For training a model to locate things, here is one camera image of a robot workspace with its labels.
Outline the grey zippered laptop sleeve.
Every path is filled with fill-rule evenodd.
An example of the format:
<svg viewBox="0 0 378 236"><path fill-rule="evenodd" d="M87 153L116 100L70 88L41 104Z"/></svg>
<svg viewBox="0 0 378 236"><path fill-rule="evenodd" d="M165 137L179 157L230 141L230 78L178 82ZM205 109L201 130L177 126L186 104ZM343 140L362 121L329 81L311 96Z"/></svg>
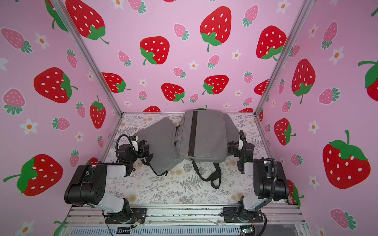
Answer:
<svg viewBox="0 0 378 236"><path fill-rule="evenodd" d="M174 145L176 126L169 118L163 118L155 124L135 133L139 140L149 145L150 155L146 163L157 176L167 175L184 159Z"/></svg>

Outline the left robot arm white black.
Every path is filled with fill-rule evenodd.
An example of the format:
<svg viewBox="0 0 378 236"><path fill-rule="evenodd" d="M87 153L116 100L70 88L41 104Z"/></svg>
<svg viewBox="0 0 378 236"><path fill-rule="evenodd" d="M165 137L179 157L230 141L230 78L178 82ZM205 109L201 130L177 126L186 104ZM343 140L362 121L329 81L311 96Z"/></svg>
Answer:
<svg viewBox="0 0 378 236"><path fill-rule="evenodd" d="M142 159L149 164L152 154L146 141L133 141L132 144L116 146L118 162L98 163L96 165L80 165L64 195L69 205L90 206L100 209L107 224L144 223L147 209L131 208L125 198L119 198L106 190L106 182L111 179L129 177L134 162Z"/></svg>

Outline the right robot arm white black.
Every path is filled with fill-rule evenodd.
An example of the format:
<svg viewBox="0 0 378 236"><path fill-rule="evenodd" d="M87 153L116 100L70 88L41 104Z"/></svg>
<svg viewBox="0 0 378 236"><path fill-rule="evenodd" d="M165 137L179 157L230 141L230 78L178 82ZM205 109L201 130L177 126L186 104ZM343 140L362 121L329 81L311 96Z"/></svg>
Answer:
<svg viewBox="0 0 378 236"><path fill-rule="evenodd" d="M254 145L240 140L232 143L228 151L235 157L241 174L253 177L254 192L241 197L236 207L224 210L224 216L231 220L250 222L261 215L261 208L272 201L286 199L289 187L282 165L273 158L254 159Z"/></svg>

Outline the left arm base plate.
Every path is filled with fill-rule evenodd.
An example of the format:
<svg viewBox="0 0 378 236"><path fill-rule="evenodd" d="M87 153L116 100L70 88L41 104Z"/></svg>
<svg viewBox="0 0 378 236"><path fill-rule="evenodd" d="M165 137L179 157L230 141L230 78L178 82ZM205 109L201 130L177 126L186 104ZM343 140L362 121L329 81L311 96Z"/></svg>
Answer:
<svg viewBox="0 0 378 236"><path fill-rule="evenodd" d="M108 213L105 216L106 224L144 224L147 215L147 208L131 208L130 211L119 213Z"/></svg>

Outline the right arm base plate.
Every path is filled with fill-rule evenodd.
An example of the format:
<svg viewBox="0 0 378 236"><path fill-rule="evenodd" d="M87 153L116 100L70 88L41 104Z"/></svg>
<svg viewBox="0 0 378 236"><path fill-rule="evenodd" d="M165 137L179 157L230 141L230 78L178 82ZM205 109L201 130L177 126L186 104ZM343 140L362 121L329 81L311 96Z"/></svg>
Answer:
<svg viewBox="0 0 378 236"><path fill-rule="evenodd" d="M263 216L254 211L237 209L237 207L224 207L219 214L226 223L263 223Z"/></svg>

